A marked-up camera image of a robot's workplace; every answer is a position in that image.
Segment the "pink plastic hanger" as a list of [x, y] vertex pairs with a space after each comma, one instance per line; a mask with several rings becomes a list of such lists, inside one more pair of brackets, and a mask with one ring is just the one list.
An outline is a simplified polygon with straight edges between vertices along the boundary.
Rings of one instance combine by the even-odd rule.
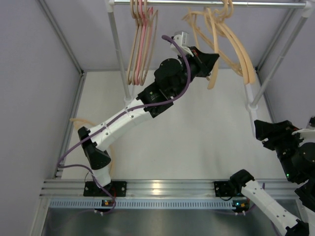
[[142, 86], [153, 56], [158, 11], [148, 7], [146, 0], [132, 0], [130, 10], [136, 31], [128, 66], [128, 82]]

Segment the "tan hanger of group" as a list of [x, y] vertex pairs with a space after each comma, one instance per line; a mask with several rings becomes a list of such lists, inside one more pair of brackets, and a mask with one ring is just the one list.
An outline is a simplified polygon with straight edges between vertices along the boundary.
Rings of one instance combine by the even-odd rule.
[[149, 18], [149, 23], [148, 23], [149, 30], [148, 30], [148, 33], [146, 33], [146, 38], [145, 38], [146, 39], [145, 51], [144, 51], [145, 54], [144, 54], [144, 57], [142, 58], [140, 72], [138, 75], [139, 84], [141, 86], [143, 86], [146, 81], [150, 64], [152, 61], [152, 57], [154, 54], [157, 25], [158, 25], [158, 10], [156, 9], [153, 11], [153, 14]]

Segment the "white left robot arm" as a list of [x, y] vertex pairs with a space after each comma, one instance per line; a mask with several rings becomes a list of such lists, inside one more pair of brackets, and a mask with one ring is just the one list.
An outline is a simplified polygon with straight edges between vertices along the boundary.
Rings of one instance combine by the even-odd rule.
[[172, 100], [181, 97], [194, 78], [210, 75], [219, 55], [203, 53], [196, 47], [189, 49], [191, 53], [184, 58], [164, 60], [154, 72], [154, 82], [115, 117], [92, 128], [78, 130], [82, 149], [97, 181], [94, 190], [100, 196], [111, 192], [109, 146], [130, 129], [173, 106]]

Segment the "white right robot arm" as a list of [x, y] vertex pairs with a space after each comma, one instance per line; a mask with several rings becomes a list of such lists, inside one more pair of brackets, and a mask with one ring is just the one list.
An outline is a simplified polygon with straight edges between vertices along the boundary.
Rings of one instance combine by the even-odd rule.
[[[255, 137], [274, 151], [286, 180], [271, 180], [263, 189], [261, 181], [242, 169], [228, 183], [234, 195], [251, 200], [274, 224], [282, 236], [313, 236], [315, 234], [315, 125], [298, 128], [290, 121], [269, 123], [254, 121]], [[304, 208], [301, 219], [290, 213], [277, 198], [296, 198]]]

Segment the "white clothes rack frame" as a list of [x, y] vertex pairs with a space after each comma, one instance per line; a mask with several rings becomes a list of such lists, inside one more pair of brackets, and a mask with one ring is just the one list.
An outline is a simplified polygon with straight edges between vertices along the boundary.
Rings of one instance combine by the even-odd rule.
[[[193, 43], [198, 49], [203, 49], [207, 53], [214, 53], [213, 37], [205, 25], [204, 10], [206, 7], [211, 8], [212, 11], [214, 11], [215, 9], [222, 9], [223, 3], [221, 0], [147, 0], [147, 2], [149, 7], [153, 7], [157, 10], [159, 5], [186, 7], [187, 11], [183, 16], [183, 20], [189, 26], [189, 29], [186, 30], [186, 32], [189, 33], [188, 44]], [[252, 57], [247, 51], [244, 44], [244, 38], [241, 35], [236, 34], [226, 23], [228, 19], [232, 18], [233, 14], [230, 18], [226, 18], [224, 23], [217, 25], [219, 43], [218, 54], [220, 56], [218, 59], [219, 69], [220, 65], [223, 64], [229, 67], [233, 72], [235, 72], [239, 77], [242, 78], [247, 100], [245, 107], [249, 113], [250, 120], [255, 121], [259, 118], [259, 112], [261, 110], [261, 106], [259, 105], [260, 100], [263, 98], [263, 95], [270, 81], [274, 77], [283, 59], [287, 55], [300, 30], [313, 14], [315, 10], [315, 3], [312, 0], [297, 0], [289, 2], [232, 1], [232, 3], [234, 11], [236, 7], [264, 7], [287, 9], [287, 14], [284, 17], [283, 22], [277, 28], [277, 31], [272, 40], [268, 43], [268, 47], [258, 65], [254, 64]], [[129, 93], [128, 87], [133, 85], [127, 84], [126, 77], [130, 53], [126, 59], [123, 58], [114, 16], [114, 6], [119, 4], [126, 5], [127, 14], [131, 16], [130, 0], [107, 0], [105, 2], [107, 14], [110, 21], [111, 32], [114, 39], [119, 70], [124, 84], [125, 100], [126, 102], [130, 102], [132, 98]], [[292, 30], [277, 59], [273, 61], [271, 71], [268, 73], [266, 79], [262, 82], [261, 85], [258, 86], [258, 91], [254, 91], [253, 89], [256, 87], [256, 82], [258, 80], [260, 70], [266, 63], [272, 50], [274, 49], [279, 38], [283, 35], [294, 14], [297, 12], [301, 13], [300, 19]], [[132, 16], [131, 22], [133, 28], [135, 29], [135, 20], [132, 18]], [[158, 16], [157, 28], [163, 25], [170, 25], [169, 17]], [[155, 43], [153, 55], [156, 55], [157, 53], [158, 47]]]

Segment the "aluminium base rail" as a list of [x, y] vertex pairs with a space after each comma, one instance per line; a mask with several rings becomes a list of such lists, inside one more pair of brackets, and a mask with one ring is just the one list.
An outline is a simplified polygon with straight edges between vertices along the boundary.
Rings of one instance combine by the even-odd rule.
[[[285, 179], [259, 179], [265, 191], [275, 199], [296, 199], [294, 190], [300, 187]], [[48, 179], [40, 190], [41, 197], [83, 196], [85, 182], [82, 179]], [[202, 180], [128, 180], [126, 198], [142, 199], [211, 199], [215, 197], [214, 181]]]

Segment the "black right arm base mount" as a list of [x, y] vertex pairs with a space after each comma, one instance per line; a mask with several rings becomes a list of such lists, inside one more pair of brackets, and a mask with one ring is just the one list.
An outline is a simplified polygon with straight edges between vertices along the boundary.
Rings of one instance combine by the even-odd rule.
[[216, 197], [224, 201], [229, 201], [233, 197], [241, 197], [242, 194], [238, 189], [229, 181], [214, 181], [214, 190]]

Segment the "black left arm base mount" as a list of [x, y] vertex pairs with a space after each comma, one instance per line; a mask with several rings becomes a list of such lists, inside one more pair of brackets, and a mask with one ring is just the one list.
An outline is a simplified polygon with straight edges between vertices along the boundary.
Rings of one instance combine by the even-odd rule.
[[[104, 187], [113, 197], [125, 197], [127, 190], [126, 181], [111, 181], [110, 184]], [[101, 190], [94, 181], [87, 181], [85, 183], [84, 197], [108, 197], [103, 190]]]

